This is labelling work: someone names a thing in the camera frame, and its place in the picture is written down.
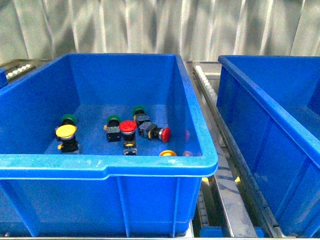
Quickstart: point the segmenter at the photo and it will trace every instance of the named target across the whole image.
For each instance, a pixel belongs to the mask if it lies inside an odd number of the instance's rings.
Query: yellow object
[[[56,131],[55,134],[62,139],[67,139],[72,137],[75,132],[77,131],[77,127],[71,124],[60,126]]]
[[[160,153],[159,156],[177,156],[177,154],[174,151],[171,150],[164,150],[163,152]]]

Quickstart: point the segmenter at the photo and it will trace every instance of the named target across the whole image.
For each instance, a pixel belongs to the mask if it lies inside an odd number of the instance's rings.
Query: blue plastic bin
[[[172,137],[137,136],[138,156],[124,156],[104,125],[114,114],[132,120],[137,105]],[[177,55],[65,55],[0,89],[0,109],[0,233],[10,236],[183,235],[202,177],[217,170]],[[81,155],[57,149],[64,114],[77,117]],[[167,149],[178,156],[159,156]]]
[[[320,57],[220,56],[217,107],[284,234],[320,228]]]
[[[256,235],[258,238],[264,238],[265,233],[262,231],[262,228],[259,226],[254,227]],[[200,229],[199,237],[200,238],[228,238],[229,236],[224,235],[224,231],[220,226],[204,226]]]

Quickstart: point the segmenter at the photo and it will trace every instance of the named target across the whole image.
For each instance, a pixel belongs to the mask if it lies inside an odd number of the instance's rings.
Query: red object
[[[164,143],[168,142],[171,136],[171,130],[169,127],[166,127],[162,130],[161,139]]]
[[[194,154],[192,152],[187,151],[187,150],[182,153],[182,156],[184,156],[184,157],[192,157],[193,155]]]
[[[119,125],[120,131],[124,133],[131,133],[135,131],[136,128],[137,128],[137,124],[135,121],[132,121],[132,120],[125,120],[121,122]]]

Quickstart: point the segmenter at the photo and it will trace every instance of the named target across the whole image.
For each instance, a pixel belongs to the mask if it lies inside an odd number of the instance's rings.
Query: corrugated metal wall
[[[318,0],[1,0],[0,62],[65,53],[320,53]]]

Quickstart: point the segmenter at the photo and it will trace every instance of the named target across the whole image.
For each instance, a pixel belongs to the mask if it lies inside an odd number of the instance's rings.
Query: metal rail
[[[48,61],[49,60],[47,59],[15,59],[0,64],[0,68],[5,69],[6,78],[10,84],[27,73],[33,71],[35,68],[43,66]]]
[[[213,119],[209,105],[202,100],[201,95],[205,98],[208,96],[206,96],[205,89],[200,82],[200,76],[195,74],[197,80],[194,80],[193,71],[190,71],[190,67],[191,66],[189,65],[189,76],[192,84],[194,84],[193,88],[198,97],[202,113],[214,142],[215,149],[218,153],[218,170],[212,179],[215,187],[212,187],[211,190],[214,195],[218,196],[220,210],[224,215],[224,227],[222,231],[225,236],[233,238],[256,238],[257,233],[254,225],[251,222],[245,204],[237,188],[235,178],[220,144],[219,135],[217,134],[219,133],[218,127]]]
[[[210,65],[214,65],[212,69],[217,71],[218,66],[221,68],[221,65],[218,62],[196,62],[196,65],[205,64],[205,68],[210,68]],[[219,80],[220,76],[216,72],[213,72],[214,79],[216,80],[213,84],[213,87],[219,88]],[[239,187],[243,189],[242,194],[246,194],[246,197],[250,199],[253,203],[250,205],[253,207],[253,210],[256,212],[256,216],[258,219],[259,224],[261,225],[264,232],[273,238],[285,238],[286,236],[281,231],[274,215],[272,214],[270,207],[268,206],[262,192],[256,180],[254,179],[244,157],[242,156],[234,138],[232,137],[231,133],[227,125],[225,124],[222,116],[220,115],[217,107],[217,96],[208,95],[208,91],[206,91],[204,85],[201,83],[199,76],[195,78],[196,86],[200,88],[200,92],[203,94],[203,98],[205,102],[204,104],[207,106],[208,111],[207,113],[211,113],[215,126],[215,134],[220,135],[220,139],[225,144],[225,147],[222,147],[225,151],[225,155],[228,156],[228,165],[230,166],[233,174],[235,176],[239,176],[240,181],[238,181]]]

